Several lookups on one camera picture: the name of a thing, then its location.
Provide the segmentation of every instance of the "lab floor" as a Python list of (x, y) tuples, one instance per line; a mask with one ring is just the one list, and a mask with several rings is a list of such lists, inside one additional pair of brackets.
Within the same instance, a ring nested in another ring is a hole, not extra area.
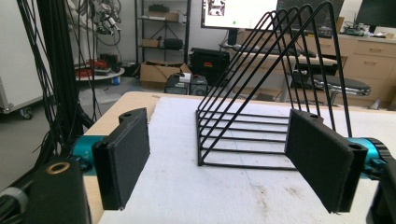
[[(86, 93), (89, 87), (88, 82), (80, 83), (81, 92)], [(102, 114), (114, 104), (117, 100), (115, 97), (127, 91), (161, 91), (142, 89), (140, 81), (132, 77), (122, 77), (118, 86), (113, 86), (108, 79), (98, 80), (95, 81), (95, 88), (102, 93), (102, 101), (99, 103)], [(81, 104), (84, 111), (91, 116), (92, 103), (82, 101)], [(32, 119), (23, 119), (18, 111), (7, 115), (0, 114), (0, 191), (34, 166), (39, 154), (36, 149), (50, 129), (42, 103), (31, 105), (31, 108), (34, 114)]]

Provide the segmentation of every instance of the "black rubber pad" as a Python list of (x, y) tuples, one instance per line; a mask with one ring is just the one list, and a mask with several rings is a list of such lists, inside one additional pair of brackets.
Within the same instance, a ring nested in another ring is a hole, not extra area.
[(349, 212), (367, 148), (347, 141), (323, 118), (292, 109), (285, 154), (329, 213)]

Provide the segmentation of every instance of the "chair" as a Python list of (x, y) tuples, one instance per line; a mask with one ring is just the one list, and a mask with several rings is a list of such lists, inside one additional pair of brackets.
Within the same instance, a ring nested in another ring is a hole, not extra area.
[[(313, 79), (316, 88), (325, 90), (323, 75), (313, 75)], [(342, 93), (340, 77), (326, 76), (326, 80), (327, 80), (327, 87), (329, 91), (332, 93), (330, 97), (331, 98), (330, 102), (333, 105), (335, 96), (338, 93)], [(346, 94), (366, 96), (369, 95), (371, 92), (371, 88), (364, 82), (360, 82), (350, 78), (344, 78), (344, 82), (346, 87)]]

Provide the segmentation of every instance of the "monitor screen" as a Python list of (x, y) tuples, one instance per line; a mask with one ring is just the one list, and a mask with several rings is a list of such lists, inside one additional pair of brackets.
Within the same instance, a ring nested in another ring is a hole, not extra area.
[(356, 23), (396, 28), (395, 0), (363, 0)]
[(276, 10), (277, 0), (203, 0), (203, 28), (254, 29), (262, 16)]
[[(303, 5), (309, 4), (312, 6), (312, 8), (315, 10), (321, 3), (323, 3), (324, 0), (279, 0), (277, 3), (277, 10), (280, 9), (289, 9), (291, 7), (302, 7)], [(344, 0), (330, 0), (332, 3), (332, 7), (334, 10), (334, 18), (335, 21), (337, 21), (338, 16), (340, 15), (341, 8), (344, 4)], [(302, 14), (302, 21), (304, 23), (304, 20), (306, 20), (309, 17), (308, 11), (306, 13)], [(331, 17), (329, 14), (329, 8), (324, 7), (319, 14), (315, 17), (315, 22), (317, 25), (317, 29), (329, 29), (331, 28)], [(292, 29), (299, 29), (300, 25), (299, 22), (294, 22), (293, 25), (291, 26)], [(307, 27), (305, 30), (312, 31), (313, 27)]]

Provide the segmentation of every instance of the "white cabinet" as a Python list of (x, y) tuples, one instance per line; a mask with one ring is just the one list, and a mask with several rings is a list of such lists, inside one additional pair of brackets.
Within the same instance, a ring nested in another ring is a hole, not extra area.
[(0, 1), (0, 113), (10, 113), (42, 99), (35, 59), (17, 1)]

